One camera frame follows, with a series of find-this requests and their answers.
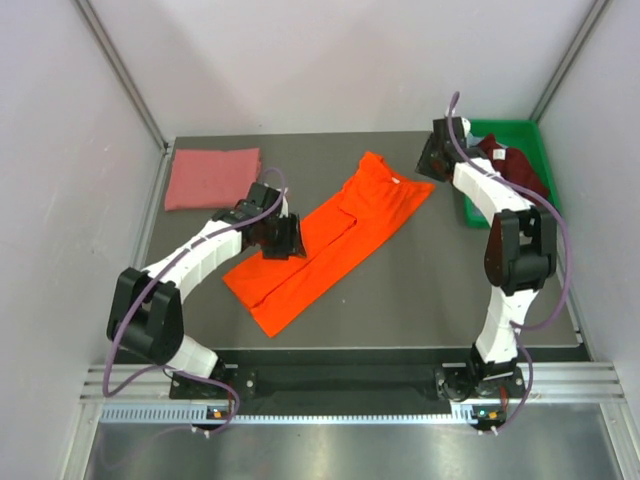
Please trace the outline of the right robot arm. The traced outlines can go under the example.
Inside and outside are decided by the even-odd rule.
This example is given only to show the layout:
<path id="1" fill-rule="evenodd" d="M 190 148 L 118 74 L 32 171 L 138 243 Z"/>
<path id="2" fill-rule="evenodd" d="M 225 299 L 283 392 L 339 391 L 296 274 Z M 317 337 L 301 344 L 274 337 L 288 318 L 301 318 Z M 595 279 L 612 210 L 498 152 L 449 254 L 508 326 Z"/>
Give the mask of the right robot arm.
<path id="1" fill-rule="evenodd" d="M 553 215 L 506 185 L 482 150 L 467 146 L 466 125 L 460 117 L 434 120 L 416 166 L 421 175 L 451 183 L 490 225 L 484 254 L 491 284 L 486 319 L 465 370 L 439 380 L 441 393 L 454 401 L 490 395 L 514 376 L 521 326 L 557 263 Z"/>

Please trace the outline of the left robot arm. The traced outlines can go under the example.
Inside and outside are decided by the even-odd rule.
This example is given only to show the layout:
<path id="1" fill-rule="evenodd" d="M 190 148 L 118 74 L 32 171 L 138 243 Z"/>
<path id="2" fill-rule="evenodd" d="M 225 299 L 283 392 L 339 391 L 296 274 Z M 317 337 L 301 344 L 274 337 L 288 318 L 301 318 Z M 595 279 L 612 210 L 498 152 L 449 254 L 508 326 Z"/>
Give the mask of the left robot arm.
<path id="1" fill-rule="evenodd" d="M 266 260 L 303 258 L 300 218 L 283 188 L 255 182 L 231 208 L 217 210 L 185 244 L 142 269 L 117 278 L 106 336 L 156 367 L 180 372 L 205 396 L 226 387 L 224 362 L 184 330 L 183 303 L 223 263 L 251 247 Z"/>

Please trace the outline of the orange t-shirt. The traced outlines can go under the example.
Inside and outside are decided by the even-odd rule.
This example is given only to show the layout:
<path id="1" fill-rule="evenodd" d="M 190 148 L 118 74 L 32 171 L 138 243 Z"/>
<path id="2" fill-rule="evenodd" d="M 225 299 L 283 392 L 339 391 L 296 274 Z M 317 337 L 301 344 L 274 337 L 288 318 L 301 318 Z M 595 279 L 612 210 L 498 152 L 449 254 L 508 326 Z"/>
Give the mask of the orange t-shirt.
<path id="1" fill-rule="evenodd" d="M 367 152 L 355 173 L 301 221 L 304 258 L 255 254 L 223 276 L 225 285 L 269 337 L 388 241 L 434 192 L 435 185 L 394 171 Z"/>

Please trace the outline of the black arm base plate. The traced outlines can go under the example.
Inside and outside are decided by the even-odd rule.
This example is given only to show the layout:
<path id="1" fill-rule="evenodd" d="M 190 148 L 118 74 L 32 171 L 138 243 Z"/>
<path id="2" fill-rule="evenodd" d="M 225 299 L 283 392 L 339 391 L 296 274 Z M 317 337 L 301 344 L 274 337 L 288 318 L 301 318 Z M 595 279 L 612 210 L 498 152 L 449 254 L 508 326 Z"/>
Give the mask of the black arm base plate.
<path id="1" fill-rule="evenodd" d="M 511 377 L 486 381 L 477 387 L 466 377 L 466 368 L 454 365 L 229 365 L 214 374 L 245 400 L 266 399 L 275 393 L 298 392 L 400 392 L 409 391 L 437 400 L 442 389 L 451 399 L 511 397 L 524 393 L 521 371 Z"/>

